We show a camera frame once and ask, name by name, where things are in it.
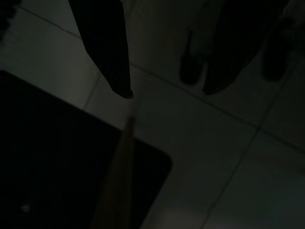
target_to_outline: wooden stick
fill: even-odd
[[[128,229],[132,205],[134,118],[129,118],[108,168],[90,229]]]

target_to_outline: tile grout line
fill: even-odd
[[[24,8],[24,7],[22,7],[22,6],[18,6],[18,8],[21,9],[21,10],[23,10],[23,11],[25,11],[25,12],[27,12],[27,13],[29,13],[29,14],[31,14],[31,15],[33,15],[33,16],[35,16],[35,17],[37,17],[37,18],[39,18],[39,19],[41,19],[41,20],[43,20],[43,21],[45,21],[46,23],[49,23],[49,24],[55,26],[56,28],[58,28],[58,29],[60,29],[60,30],[62,30],[62,31],[64,31],[64,32],[66,32],[66,33],[72,35],[73,37],[76,37],[78,40],[81,40],[81,37],[80,37],[79,35],[77,35],[77,34],[71,32],[71,31],[69,31],[69,30],[63,29],[62,27],[60,27],[59,25],[55,24],[54,22],[52,22],[52,21],[50,21],[50,20],[48,20],[48,19],[45,19],[45,18],[43,18],[42,16],[39,16],[38,14],[33,13],[32,11],[27,10],[26,8]]]
[[[60,30],[62,30],[62,31],[64,31],[64,32],[67,32],[68,34],[70,34],[70,35],[76,37],[77,39],[81,40],[81,38],[80,38],[79,35],[74,34],[73,32],[70,32],[70,31],[68,31],[68,30],[64,30],[62,27],[60,27],[59,25],[53,23],[52,21],[50,21],[50,20],[48,20],[48,19],[45,19],[45,18],[43,18],[42,16],[40,16],[40,15],[38,15],[38,14],[36,14],[36,13],[33,13],[33,12],[31,12],[30,10],[27,10],[26,8],[24,8],[24,7],[22,7],[22,6],[18,6],[18,8],[21,9],[21,10],[26,11],[27,13],[32,14],[32,15],[35,16],[35,17],[38,17],[39,19],[41,19],[41,20],[43,20],[43,21],[45,21],[45,22],[47,22],[47,23],[49,23],[49,24],[51,24],[51,25],[53,25],[53,26],[59,28]],[[162,80],[162,81],[164,81],[165,83],[167,83],[167,84],[169,84],[169,85],[171,85],[171,86],[173,86],[173,87],[175,87],[175,88],[178,88],[179,90],[185,92],[185,93],[188,94],[189,96],[191,96],[191,97],[193,97],[193,98],[195,98],[195,99],[197,99],[197,100],[200,100],[202,103],[204,103],[204,104],[206,104],[206,105],[208,105],[208,106],[210,106],[210,107],[212,107],[212,108],[214,108],[214,109],[220,111],[221,113],[223,113],[223,114],[225,114],[225,115],[227,115],[227,116],[229,116],[229,117],[231,117],[231,118],[233,118],[233,119],[235,119],[235,120],[237,120],[237,121],[239,121],[239,122],[241,122],[241,123],[244,123],[244,124],[247,124],[247,125],[249,125],[249,126],[251,126],[251,127],[257,128],[256,125],[254,125],[254,124],[252,124],[252,123],[250,123],[250,122],[248,122],[248,121],[245,121],[244,119],[239,118],[239,117],[237,117],[237,116],[231,114],[230,112],[228,112],[228,111],[226,111],[226,110],[224,110],[224,109],[222,109],[222,108],[220,108],[220,107],[218,107],[218,106],[215,106],[214,104],[212,104],[212,103],[210,103],[210,102],[208,102],[208,101],[206,101],[206,100],[204,100],[204,99],[202,99],[202,98],[200,98],[200,97],[198,97],[198,96],[196,96],[196,95],[194,95],[194,94],[188,92],[187,90],[185,90],[185,89],[183,89],[183,88],[181,88],[181,87],[175,85],[174,83],[172,83],[172,82],[170,82],[170,81],[168,81],[168,80],[166,80],[166,79],[164,79],[164,78],[158,76],[157,74],[154,74],[154,73],[152,73],[152,72],[150,72],[150,71],[148,71],[148,70],[145,70],[145,69],[143,69],[142,67],[137,66],[137,65],[134,64],[134,63],[131,63],[131,62],[130,62],[129,64],[130,64],[132,67],[134,67],[134,68],[136,68],[136,69],[138,69],[138,70],[140,70],[140,71],[142,71],[142,72],[144,72],[144,73],[146,73],[146,74],[152,75],[152,76],[158,78],[159,80]]]
[[[249,141],[249,144],[248,146],[246,147],[245,151],[243,152],[242,156],[240,157],[240,159],[238,160],[236,166],[234,167],[231,175],[229,176],[228,180],[226,181],[225,185],[223,186],[223,188],[221,189],[220,193],[217,195],[215,201],[211,204],[211,206],[208,208],[207,210],[207,217],[203,220],[203,223],[202,225],[200,226],[200,229],[204,229],[204,227],[206,226],[206,224],[208,223],[211,215],[212,215],[212,212],[213,210],[215,209],[216,205],[219,203],[219,201],[221,200],[223,194],[225,193],[225,191],[227,190],[227,188],[229,187],[231,181],[233,180],[237,170],[239,169],[239,166],[241,165],[241,163],[243,162],[245,156],[247,155],[253,141],[255,140],[255,138],[257,137],[257,135],[262,131],[262,126],[264,124],[264,121],[265,119],[267,118],[270,110],[272,109],[274,103],[276,102],[278,96],[280,95],[280,93],[282,92],[284,86],[287,84],[288,80],[290,79],[289,75],[290,75],[290,72],[293,70],[293,68],[291,68],[290,71],[288,71],[287,73],[287,77],[284,79],[284,82],[282,83],[281,87],[279,88],[279,90],[276,92],[276,94],[274,95],[271,103],[268,105],[267,109],[265,110],[262,118],[261,118],[261,121],[260,121],[260,124],[259,126],[257,127],[255,133],[253,134],[252,138],[250,139]]]
[[[199,96],[196,96],[196,95],[192,94],[191,92],[189,92],[189,91],[183,89],[182,87],[180,87],[180,86],[178,86],[178,85],[176,85],[176,84],[174,84],[174,83],[172,83],[172,82],[170,82],[170,81],[164,79],[164,78],[161,77],[161,76],[158,76],[157,74],[154,74],[154,73],[152,73],[152,72],[150,72],[150,71],[148,71],[148,70],[146,70],[146,69],[143,69],[142,67],[137,66],[137,65],[134,64],[134,63],[131,63],[131,62],[130,62],[129,64],[130,64],[132,67],[134,67],[134,68],[136,68],[136,69],[138,69],[138,70],[140,70],[140,71],[142,71],[142,72],[144,72],[144,73],[146,73],[146,74],[148,74],[148,75],[154,76],[154,77],[158,78],[159,80],[161,80],[161,81],[163,81],[163,82],[165,82],[165,83],[167,83],[167,84],[169,84],[169,85],[171,85],[171,86],[173,86],[173,87],[179,89],[180,91],[183,91],[184,93],[188,94],[189,96],[195,98],[196,100],[201,101],[202,103],[208,105],[209,107],[214,108],[215,110],[217,110],[217,111],[223,113],[224,115],[227,115],[227,116],[229,116],[229,117],[231,117],[231,118],[233,118],[233,119],[235,119],[235,120],[237,120],[237,121],[239,121],[239,122],[241,122],[241,123],[247,124],[247,125],[249,125],[249,126],[251,126],[251,127],[254,127],[254,128],[257,128],[257,127],[258,127],[258,126],[256,126],[255,124],[252,124],[252,123],[250,123],[250,122],[248,122],[248,121],[246,121],[246,120],[244,120],[244,119],[242,119],[242,118],[240,118],[240,117],[237,117],[237,116],[233,115],[232,113],[230,113],[230,112],[228,112],[228,111],[226,111],[226,110],[224,110],[224,109],[222,109],[222,108],[220,108],[220,107],[218,107],[218,106],[216,106],[216,105],[214,105],[214,104],[212,104],[212,103],[210,103],[210,102],[208,102],[208,101],[206,101],[206,100],[200,98]]]
[[[90,92],[90,94],[89,94],[89,96],[88,96],[88,99],[86,100],[86,103],[85,103],[85,105],[84,105],[84,107],[83,107],[83,111],[86,111],[86,109],[88,108],[88,105],[89,105],[89,102],[90,102],[90,100],[92,99],[92,97],[93,97],[93,95],[94,95],[94,93],[95,93],[95,90],[96,90],[96,88],[97,88],[97,85],[99,84],[99,82],[100,82],[100,76],[98,75],[97,76],[97,79],[95,80],[95,82],[94,82],[94,84],[93,84],[93,87],[92,87],[92,89],[91,89],[91,92]]]
[[[33,13],[33,12],[31,12],[30,10],[27,10],[26,8],[21,7],[21,6],[18,6],[18,8],[21,9],[21,10],[26,11],[27,13],[30,13],[31,15],[33,15],[33,16],[35,16],[35,17],[38,17],[39,19],[41,19],[41,20],[43,20],[43,21],[45,21],[45,22],[47,22],[47,23],[49,23],[49,24],[51,24],[51,25],[53,25],[53,26],[59,28],[60,30],[62,30],[62,31],[64,31],[64,32],[67,32],[68,34],[74,36],[74,37],[77,38],[78,40],[81,40],[81,37],[80,37],[79,35],[77,35],[77,34],[71,32],[71,31],[68,31],[68,30],[63,29],[63,28],[60,27],[59,25],[57,25],[57,24],[55,24],[55,23],[53,23],[53,22],[51,22],[51,21],[49,21],[49,20],[47,20],[47,19],[45,19],[45,18],[39,16],[38,14]],[[251,144],[253,143],[254,139],[257,137],[257,135],[258,135],[259,132],[265,133],[265,134],[267,134],[267,135],[269,135],[269,136],[275,138],[275,139],[278,140],[279,142],[282,142],[283,144],[288,145],[289,147],[291,147],[291,148],[293,148],[293,149],[295,149],[295,150],[297,150],[297,151],[300,151],[300,152],[302,152],[302,153],[305,153],[304,150],[298,148],[298,147],[295,146],[294,144],[291,144],[291,143],[289,143],[289,142],[287,142],[287,141],[281,139],[280,137],[275,136],[275,135],[273,135],[272,133],[269,133],[269,132],[267,132],[267,131],[265,131],[265,130],[262,129],[262,125],[263,125],[263,123],[264,123],[264,120],[267,118],[267,115],[269,114],[269,112],[270,112],[270,110],[271,110],[273,104],[275,103],[276,98],[277,98],[278,95],[280,94],[281,90],[283,89],[284,85],[285,85],[286,82],[288,81],[289,77],[287,77],[286,80],[283,82],[283,84],[282,84],[282,86],[280,87],[279,91],[278,91],[277,94],[274,96],[274,99],[272,100],[272,102],[270,103],[270,105],[268,106],[268,108],[266,109],[266,111],[265,111],[265,113],[264,113],[264,115],[263,115],[263,117],[262,117],[262,119],[261,119],[261,121],[260,121],[260,123],[259,123],[259,126],[256,126],[256,125],[254,125],[254,124],[252,124],[252,123],[250,123],[250,122],[248,122],[248,121],[246,121],[246,120],[244,120],[244,119],[242,119],[242,118],[239,118],[239,117],[233,115],[232,113],[230,113],[230,112],[228,112],[228,111],[226,111],[226,110],[224,110],[224,109],[222,109],[222,108],[220,108],[220,107],[218,107],[218,106],[216,106],[216,105],[214,105],[214,104],[212,104],[212,103],[210,103],[210,102],[208,102],[208,101],[206,101],[206,100],[204,100],[204,99],[202,99],[202,98],[200,98],[200,97],[198,97],[198,96],[196,96],[196,95],[194,95],[194,94],[192,94],[191,92],[189,92],[189,91],[183,89],[182,87],[180,87],[180,86],[178,86],[178,85],[176,85],[176,84],[174,84],[174,83],[172,83],[172,82],[170,82],[170,81],[168,81],[168,80],[166,80],[166,79],[164,79],[164,78],[158,76],[157,74],[154,74],[154,73],[152,73],[152,72],[150,72],[150,71],[148,71],[148,70],[145,70],[145,69],[143,69],[142,67],[137,66],[136,64],[133,64],[133,63],[131,63],[131,62],[130,62],[130,65],[131,65],[132,67],[134,67],[134,68],[136,68],[136,69],[138,69],[138,70],[140,70],[140,71],[146,73],[146,74],[152,75],[152,76],[158,78],[159,80],[162,80],[163,82],[165,82],[165,83],[167,83],[167,84],[169,84],[169,85],[171,85],[171,86],[173,86],[173,87],[175,87],[175,88],[177,88],[177,89],[179,89],[179,90],[185,92],[185,93],[188,94],[189,96],[191,96],[191,97],[193,97],[193,98],[195,98],[195,99],[201,101],[202,103],[208,105],[209,107],[212,107],[212,108],[216,109],[217,111],[223,113],[224,115],[227,115],[227,116],[229,116],[229,117],[231,117],[231,118],[233,118],[233,119],[235,119],[235,120],[237,120],[237,121],[239,121],[239,122],[241,122],[241,123],[244,123],[244,124],[249,125],[249,126],[251,126],[251,127],[253,127],[253,128],[256,129],[255,133],[253,134],[253,137],[250,139],[250,142],[249,142],[248,146],[246,147],[246,150],[244,151],[244,153],[242,154],[241,158],[240,158],[239,161],[237,162],[235,168],[233,169],[232,174],[229,176],[227,182],[225,183],[225,185],[224,185],[224,187],[222,188],[221,192],[220,192],[219,195],[217,196],[215,202],[209,207],[208,212],[207,212],[207,215],[208,215],[208,216],[207,216],[207,217],[205,218],[205,220],[203,221],[203,224],[202,224],[202,226],[200,227],[201,229],[204,229],[204,227],[205,227],[207,221],[209,220],[210,216],[212,215],[213,209],[216,207],[216,205],[217,205],[218,202],[220,201],[222,195],[224,194],[224,192],[226,191],[226,189],[227,189],[228,186],[230,185],[230,183],[231,183],[231,181],[232,181],[234,175],[236,174],[236,172],[237,172],[239,166],[241,165],[243,159],[245,158],[245,156],[246,156],[246,154],[247,154],[247,152],[248,152],[248,150],[249,150]],[[94,86],[93,86],[93,89],[91,90],[91,92],[90,92],[90,94],[89,94],[89,96],[88,96],[88,99],[87,99],[87,101],[86,101],[86,103],[85,103],[85,105],[84,105],[83,110],[86,110],[86,109],[87,109],[87,107],[88,107],[88,105],[89,105],[89,102],[90,102],[90,100],[91,100],[91,98],[92,98],[92,96],[93,96],[93,94],[94,94],[94,92],[95,92],[95,90],[96,90],[96,87],[97,87],[97,85],[98,85],[99,80],[100,80],[100,77],[97,78],[97,80],[96,80],[96,82],[95,82],[95,84],[94,84]]]

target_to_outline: dark rug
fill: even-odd
[[[88,228],[121,131],[3,71],[0,104],[0,200],[11,200],[0,221],[6,228]],[[131,228],[139,229],[172,162],[141,141],[134,147]],[[31,223],[13,210],[25,202],[33,206]]]

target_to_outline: white tile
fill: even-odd
[[[68,0],[23,0],[20,6],[63,30],[80,34]]]
[[[180,59],[188,28],[194,33],[193,52],[207,53],[224,0],[139,1],[127,21],[130,62],[156,74],[233,115],[258,125],[280,83],[266,82],[260,75],[260,58],[242,72],[225,91],[205,96],[204,77],[196,86],[179,79]]]
[[[131,80],[138,100],[136,138],[173,160],[142,228],[199,228],[254,129],[135,68]],[[101,78],[86,111],[122,129],[132,106]]]
[[[5,35],[0,63],[11,74],[79,108],[99,72],[80,40],[23,10]]]
[[[305,156],[259,134],[203,229],[304,228],[305,174],[286,164]]]
[[[305,62],[296,62],[263,128],[305,150]]]

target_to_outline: floor tile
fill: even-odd
[[[296,62],[272,107],[264,130],[305,150],[305,61]]]
[[[199,228],[255,130],[135,68],[131,80],[137,99],[135,137],[173,160],[142,228]],[[86,111],[122,129],[133,103],[101,78]]]
[[[79,35],[79,31],[68,0],[23,0],[21,7],[38,16]]]
[[[130,61],[254,125],[278,91],[280,83],[266,82],[260,75],[260,56],[240,73],[225,91],[206,96],[202,92],[204,72],[196,86],[179,79],[180,59],[187,41],[187,29],[193,29],[192,52],[199,58],[210,52],[213,31],[223,0],[217,1],[140,1],[127,21]]]
[[[304,169],[304,154],[259,134],[203,229],[304,228]]]
[[[99,72],[80,40],[21,9],[0,47],[0,63],[11,74],[79,108]]]

